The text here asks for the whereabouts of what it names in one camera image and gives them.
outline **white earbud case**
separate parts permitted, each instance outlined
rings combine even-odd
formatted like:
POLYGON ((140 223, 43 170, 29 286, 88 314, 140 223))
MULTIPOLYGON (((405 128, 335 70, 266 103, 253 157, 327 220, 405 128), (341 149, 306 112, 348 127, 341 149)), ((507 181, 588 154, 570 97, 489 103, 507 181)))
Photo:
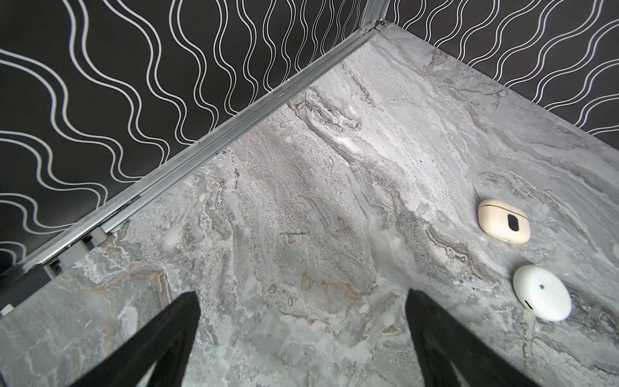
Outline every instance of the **white earbud case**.
POLYGON ((496 199, 487 199, 479 204, 479 226, 491 237, 521 245, 531 237, 529 219, 516 206, 496 199))

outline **marble surface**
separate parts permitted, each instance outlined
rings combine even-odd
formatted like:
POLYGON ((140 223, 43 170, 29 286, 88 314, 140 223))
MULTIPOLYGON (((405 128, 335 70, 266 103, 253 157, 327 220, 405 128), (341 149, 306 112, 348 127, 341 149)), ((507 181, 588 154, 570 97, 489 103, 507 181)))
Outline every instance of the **marble surface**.
POLYGON ((413 287, 541 385, 616 386, 618 171, 391 25, 0 320, 0 370, 64 386, 194 290, 185 386, 421 386, 413 287), (523 208, 530 242, 485 235, 486 198, 523 208), (569 287, 566 321, 516 300, 525 263, 569 287))

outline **black wall panel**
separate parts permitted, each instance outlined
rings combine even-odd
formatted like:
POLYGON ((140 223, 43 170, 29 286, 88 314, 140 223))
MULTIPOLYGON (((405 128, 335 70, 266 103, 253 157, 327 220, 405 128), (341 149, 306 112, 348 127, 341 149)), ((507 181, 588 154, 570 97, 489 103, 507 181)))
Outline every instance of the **black wall panel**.
POLYGON ((619 148, 619 2, 391 0, 387 19, 619 148))
POLYGON ((329 51, 365 3, 0 2, 0 272, 329 51))

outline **black oval button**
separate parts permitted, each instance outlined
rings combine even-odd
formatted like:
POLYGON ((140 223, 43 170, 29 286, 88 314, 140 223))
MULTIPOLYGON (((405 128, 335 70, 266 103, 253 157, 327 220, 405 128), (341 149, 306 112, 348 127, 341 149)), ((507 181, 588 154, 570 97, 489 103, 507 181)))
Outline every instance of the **black oval button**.
POLYGON ((507 215, 507 223, 509 224, 509 227, 512 229, 512 231, 520 230, 520 227, 518 227, 518 218, 513 216, 512 214, 507 215))

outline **black backdrop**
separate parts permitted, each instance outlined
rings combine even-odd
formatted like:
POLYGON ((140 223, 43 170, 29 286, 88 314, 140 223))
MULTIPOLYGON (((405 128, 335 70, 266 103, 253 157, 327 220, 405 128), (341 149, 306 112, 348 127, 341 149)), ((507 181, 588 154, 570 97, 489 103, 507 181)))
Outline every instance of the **black backdrop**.
POLYGON ((387 20, 619 148, 616 0, 391 0, 387 20))
POLYGON ((0 272, 329 51, 365 3, 0 2, 0 272))

